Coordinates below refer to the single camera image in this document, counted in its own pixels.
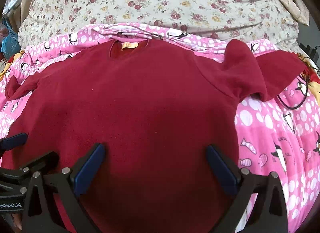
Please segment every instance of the clothing label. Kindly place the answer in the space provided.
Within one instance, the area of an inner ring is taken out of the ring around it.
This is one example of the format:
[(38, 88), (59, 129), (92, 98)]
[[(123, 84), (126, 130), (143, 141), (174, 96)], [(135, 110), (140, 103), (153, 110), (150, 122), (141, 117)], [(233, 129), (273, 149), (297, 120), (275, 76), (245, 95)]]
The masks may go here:
[(136, 48), (138, 47), (139, 43), (130, 43), (130, 42), (125, 42), (122, 44), (122, 49), (121, 51), (124, 49), (124, 48)]

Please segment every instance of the red shirt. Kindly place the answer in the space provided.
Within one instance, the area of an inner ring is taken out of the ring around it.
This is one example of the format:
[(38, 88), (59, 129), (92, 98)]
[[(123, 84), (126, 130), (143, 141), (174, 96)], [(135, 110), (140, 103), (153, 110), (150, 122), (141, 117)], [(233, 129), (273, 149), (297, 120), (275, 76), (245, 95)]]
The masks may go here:
[(304, 64), (283, 51), (256, 59), (238, 40), (223, 63), (160, 40), (120, 48), (110, 41), (22, 86), (10, 80), (10, 100), (34, 91), (9, 131), (28, 133), (28, 141), (4, 155), (3, 167), (56, 151), (60, 170), (103, 143), (106, 160), (81, 197), (102, 232), (208, 232), (231, 200), (209, 169), (206, 146), (237, 163), (238, 103), (253, 93), (275, 97)]

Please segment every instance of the metal screw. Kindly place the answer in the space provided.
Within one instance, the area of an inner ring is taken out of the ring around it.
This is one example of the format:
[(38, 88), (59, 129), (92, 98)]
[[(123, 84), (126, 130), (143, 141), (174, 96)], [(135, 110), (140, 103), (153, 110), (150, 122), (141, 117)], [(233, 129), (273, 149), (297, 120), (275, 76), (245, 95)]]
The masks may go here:
[(27, 188), (26, 187), (22, 187), (21, 189), (20, 189), (20, 193), (21, 194), (25, 194), (27, 192)]
[(278, 174), (275, 171), (271, 172), (271, 176), (275, 179), (278, 178)]
[(40, 176), (40, 172), (36, 171), (34, 174), (33, 174), (33, 178), (38, 178)]
[(70, 172), (70, 168), (69, 167), (65, 167), (62, 169), (62, 173), (63, 174), (68, 174)]
[(247, 168), (242, 168), (241, 169), (241, 173), (244, 175), (248, 175), (249, 174), (249, 170)]

